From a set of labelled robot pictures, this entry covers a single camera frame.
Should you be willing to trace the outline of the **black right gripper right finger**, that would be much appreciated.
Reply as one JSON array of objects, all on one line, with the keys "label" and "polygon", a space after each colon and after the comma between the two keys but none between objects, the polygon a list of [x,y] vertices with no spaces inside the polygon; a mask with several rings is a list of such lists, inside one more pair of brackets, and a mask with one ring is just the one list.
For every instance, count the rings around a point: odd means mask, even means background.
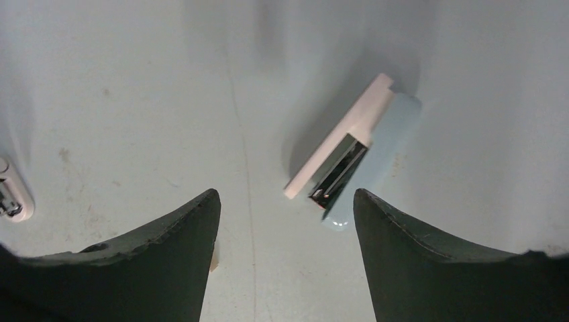
[{"label": "black right gripper right finger", "polygon": [[354,223],[377,321],[567,321],[568,255],[482,246],[366,189]]}]

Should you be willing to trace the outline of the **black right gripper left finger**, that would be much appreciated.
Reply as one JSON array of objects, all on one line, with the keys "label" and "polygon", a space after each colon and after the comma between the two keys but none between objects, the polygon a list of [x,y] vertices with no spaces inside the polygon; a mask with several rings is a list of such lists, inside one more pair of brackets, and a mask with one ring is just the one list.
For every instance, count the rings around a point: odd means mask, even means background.
[{"label": "black right gripper left finger", "polygon": [[1,249],[2,321],[198,321],[221,214],[215,189],[80,252]]}]

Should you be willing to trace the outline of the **white staple box sleeve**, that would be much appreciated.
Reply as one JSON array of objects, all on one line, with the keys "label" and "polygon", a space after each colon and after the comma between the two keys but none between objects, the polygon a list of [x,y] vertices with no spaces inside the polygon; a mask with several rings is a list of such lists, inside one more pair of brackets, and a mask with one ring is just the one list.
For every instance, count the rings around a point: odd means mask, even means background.
[{"label": "white staple box sleeve", "polygon": [[213,272],[219,266],[219,246],[216,241],[213,246],[211,262],[209,265],[209,272]]}]

